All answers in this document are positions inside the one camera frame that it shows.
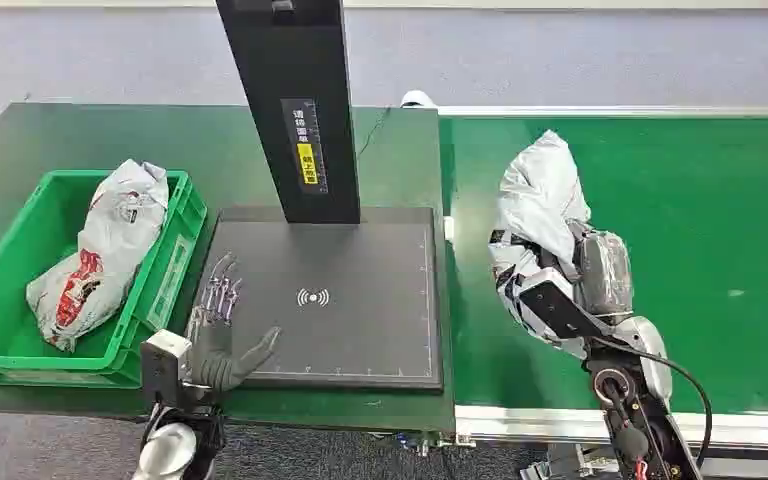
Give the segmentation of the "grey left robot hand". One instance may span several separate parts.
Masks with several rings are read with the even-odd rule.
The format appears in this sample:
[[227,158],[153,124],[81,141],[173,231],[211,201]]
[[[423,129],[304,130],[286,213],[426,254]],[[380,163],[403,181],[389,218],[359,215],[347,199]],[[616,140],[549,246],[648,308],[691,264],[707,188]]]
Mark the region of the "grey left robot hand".
[[213,392],[228,392],[264,364],[276,350],[282,329],[273,326],[241,355],[233,353],[233,313],[242,279],[232,278],[237,258],[228,251],[205,269],[206,283],[188,319],[186,338],[192,343],[188,360],[190,383]]

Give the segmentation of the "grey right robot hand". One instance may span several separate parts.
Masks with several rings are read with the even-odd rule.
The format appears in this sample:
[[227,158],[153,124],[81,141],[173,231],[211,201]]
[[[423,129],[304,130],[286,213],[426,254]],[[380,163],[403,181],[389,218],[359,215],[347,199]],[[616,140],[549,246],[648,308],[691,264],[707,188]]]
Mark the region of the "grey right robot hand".
[[618,325],[633,313],[633,284],[627,247],[617,234],[569,220],[571,262],[559,261],[573,286],[573,299],[584,310],[609,325]]

